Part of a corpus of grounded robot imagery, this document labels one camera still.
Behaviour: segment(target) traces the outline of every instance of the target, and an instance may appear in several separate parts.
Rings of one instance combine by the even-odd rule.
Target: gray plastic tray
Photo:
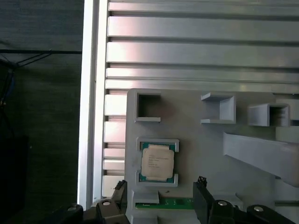
[[[158,223],[197,223],[192,210],[138,210],[133,204],[133,192],[142,194],[158,190],[162,196],[192,197],[192,183],[199,175],[207,178],[207,187],[214,195],[237,194],[244,207],[261,203],[274,208],[275,176],[223,155],[224,132],[275,139],[274,127],[248,126],[247,116],[249,105],[274,103],[273,94],[231,93],[236,102],[236,124],[201,124],[202,119],[219,119],[219,102],[207,104],[200,99],[207,92],[159,90],[159,98],[142,102],[142,114],[160,117],[159,123],[135,121],[136,95],[142,91],[131,89],[127,99],[125,180],[128,182],[127,216],[131,222],[137,224],[143,220],[143,224],[146,221],[156,223],[158,217]],[[175,155],[174,165],[175,173],[178,173],[177,187],[136,184],[135,175],[141,164],[138,138],[179,140],[179,152]]]

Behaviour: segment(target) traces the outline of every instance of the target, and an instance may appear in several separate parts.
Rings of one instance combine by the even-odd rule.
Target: green circuit board
[[[136,203],[135,207],[137,209],[192,210],[193,209],[193,199],[192,198],[166,197],[166,198],[160,198],[159,204]]]

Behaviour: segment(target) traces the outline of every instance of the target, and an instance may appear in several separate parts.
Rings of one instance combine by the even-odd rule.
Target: green pcb
[[[159,204],[136,203],[135,207],[137,209],[192,210],[193,209],[193,199],[192,198],[166,197],[166,198],[160,198]]]

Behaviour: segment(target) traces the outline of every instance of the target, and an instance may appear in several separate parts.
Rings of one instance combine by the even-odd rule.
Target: gray plastic platform
[[[133,192],[147,194],[158,191],[164,197],[192,197],[192,184],[198,176],[207,178],[208,190],[213,195],[235,195],[244,207],[261,203],[274,208],[275,176],[234,158],[223,155],[223,133],[275,140],[274,127],[248,126],[249,105],[274,103],[270,93],[238,92],[236,124],[201,124],[202,119],[220,117],[218,102],[201,101],[208,92],[159,90],[160,97],[143,102],[147,117],[161,118],[161,122],[135,122],[136,94],[128,92],[126,122],[125,180],[128,181],[127,216],[134,224],[198,223],[193,210],[138,210],[133,202]],[[175,153],[174,172],[178,174],[177,187],[148,187],[136,184],[142,156],[137,149],[138,138],[178,139],[179,152]]]

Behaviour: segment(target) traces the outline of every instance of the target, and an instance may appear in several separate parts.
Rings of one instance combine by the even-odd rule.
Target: dark background
[[[84,0],[1,0],[0,49],[82,50],[83,11]],[[51,55],[15,72],[6,114],[32,147],[25,208],[7,223],[34,223],[76,202],[81,59]]]

